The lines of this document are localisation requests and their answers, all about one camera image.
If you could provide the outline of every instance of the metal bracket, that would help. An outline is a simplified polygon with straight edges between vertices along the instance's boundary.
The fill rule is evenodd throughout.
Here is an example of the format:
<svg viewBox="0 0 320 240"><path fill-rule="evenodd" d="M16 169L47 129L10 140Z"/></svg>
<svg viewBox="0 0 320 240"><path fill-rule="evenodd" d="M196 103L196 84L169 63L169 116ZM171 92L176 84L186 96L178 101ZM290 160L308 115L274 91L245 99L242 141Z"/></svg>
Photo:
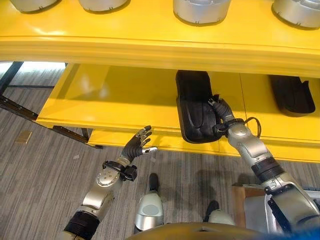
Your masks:
<svg viewBox="0 0 320 240"><path fill-rule="evenodd" d="M9 86L12 79L14 79L22 64L24 64L23 61L14 61L2 76L2 78L0 79L0 95L4 94L6 88Z"/></svg>
<svg viewBox="0 0 320 240"><path fill-rule="evenodd" d="M34 122L38 118L38 114L19 105L18 103L10 100L9 98L3 96L6 88L9 86L12 79L15 77L16 73L19 71L20 67L22 66L23 61L15 61L0 79L0 108L5 109L15 115L18 115L28 121ZM78 133L75 133L71 130L68 130L62 126L53 126L53 128L48 128L58 134L76 140L80 143L86 144L89 141L89 134L87 128L81 128L83 136ZM103 147L100 145L93 146L96 149L102 149Z"/></svg>

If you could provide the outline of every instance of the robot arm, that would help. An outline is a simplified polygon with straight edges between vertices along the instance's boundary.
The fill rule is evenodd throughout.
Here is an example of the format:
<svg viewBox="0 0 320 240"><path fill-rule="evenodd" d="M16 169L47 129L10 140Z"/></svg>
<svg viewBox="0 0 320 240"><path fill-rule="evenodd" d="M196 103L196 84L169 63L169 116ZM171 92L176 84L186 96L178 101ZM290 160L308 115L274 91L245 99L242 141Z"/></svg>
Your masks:
<svg viewBox="0 0 320 240"><path fill-rule="evenodd" d="M286 232L320 226L320 213L316 204L273 158L264 143L252 135L242 119L235 119L231 108L223 100L208 103L221 117L223 133L242 159L262 182L273 215Z"/></svg>
<svg viewBox="0 0 320 240"><path fill-rule="evenodd" d="M58 237L59 239L90 240L92 238L123 182L126 180L133 182L137 177L137 167L130 166L134 158L158 150L155 146L143 148L150 141L148 138L152 134L150 130L151 126L141 129L125 145L121 156L116 161L103 163L96 181Z"/></svg>

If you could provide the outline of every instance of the yellow shelving unit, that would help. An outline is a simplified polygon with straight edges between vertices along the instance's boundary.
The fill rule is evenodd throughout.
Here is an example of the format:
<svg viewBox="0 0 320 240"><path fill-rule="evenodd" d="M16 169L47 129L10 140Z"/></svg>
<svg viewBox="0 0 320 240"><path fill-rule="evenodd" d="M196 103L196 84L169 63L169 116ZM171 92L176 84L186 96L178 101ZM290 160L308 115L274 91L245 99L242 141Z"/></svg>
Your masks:
<svg viewBox="0 0 320 240"><path fill-rule="evenodd" d="M69 64L37 123L80 128L117 127L180 134L176 70ZM246 118L238 73L210 72L212 91Z"/></svg>
<svg viewBox="0 0 320 240"><path fill-rule="evenodd" d="M0 1L0 60L320 77L320 30L278 20L272 0L232 0L226 19L196 27L172 0L132 0L92 14L78 0L23 14Z"/></svg>
<svg viewBox="0 0 320 240"><path fill-rule="evenodd" d="M171 0L132 0L107 14L86 12L78 0L23 14L2 0L0 61L79 63L67 66L36 119L56 132L92 128L88 144L123 146L150 124L151 144L161 149L237 156L225 138L189 144L181 137L176 70L208 71L212 92L236 117L260 119L261 138L275 157L320 162L318 107L305 117L284 116L267 77L320 78L320 29L281 22L272 3L232 0L223 22L197 27L174 16ZM319 81L310 80L316 105ZM254 123L249 127L255 132Z"/></svg>
<svg viewBox="0 0 320 240"><path fill-rule="evenodd" d="M226 138L205 144L183 140L176 105L176 70L69 64L36 122L94 129L88 144L124 146L146 125L149 145L163 150L238 156ZM267 75L209 72L212 92L220 94L237 118L258 117L261 138L278 159L320 162L319 110L287 117L277 108ZM319 79L309 79L316 104ZM255 133L255 123L249 124Z"/></svg>

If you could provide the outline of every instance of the black wire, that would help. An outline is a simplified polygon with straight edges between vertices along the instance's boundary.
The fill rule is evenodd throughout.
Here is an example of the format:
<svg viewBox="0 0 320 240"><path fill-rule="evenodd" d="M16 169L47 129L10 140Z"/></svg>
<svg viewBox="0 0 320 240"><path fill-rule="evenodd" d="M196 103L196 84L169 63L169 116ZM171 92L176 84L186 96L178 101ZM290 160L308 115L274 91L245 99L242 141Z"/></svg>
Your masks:
<svg viewBox="0 0 320 240"><path fill-rule="evenodd" d="M257 133L256 137L259 139L261 136L262 128L261 128L261 124L260 124L258 118L251 116L247 120L245 120L244 123L246 124L249 121L251 121L252 119L254 119L256 121L257 129L258 129L258 133Z"/></svg>

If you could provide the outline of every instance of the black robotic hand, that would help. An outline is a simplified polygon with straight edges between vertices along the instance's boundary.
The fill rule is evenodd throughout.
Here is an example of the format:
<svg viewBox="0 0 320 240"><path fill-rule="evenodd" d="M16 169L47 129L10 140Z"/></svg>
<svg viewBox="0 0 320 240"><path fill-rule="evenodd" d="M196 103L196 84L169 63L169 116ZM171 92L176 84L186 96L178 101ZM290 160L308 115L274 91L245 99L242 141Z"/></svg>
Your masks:
<svg viewBox="0 0 320 240"><path fill-rule="evenodd" d="M208 100L208 103L212 106L215 113L222 119L224 123L235 118L230 106L224 99L221 98L218 101L215 101L211 97Z"/></svg>
<svg viewBox="0 0 320 240"><path fill-rule="evenodd" d="M142 154L153 153L158 150L156 146L143 147L148 142L148 138L152 134L151 126L145 126L140 131L138 131L130 141L124 146L121 157L124 157L130 161L130 163L138 156Z"/></svg>

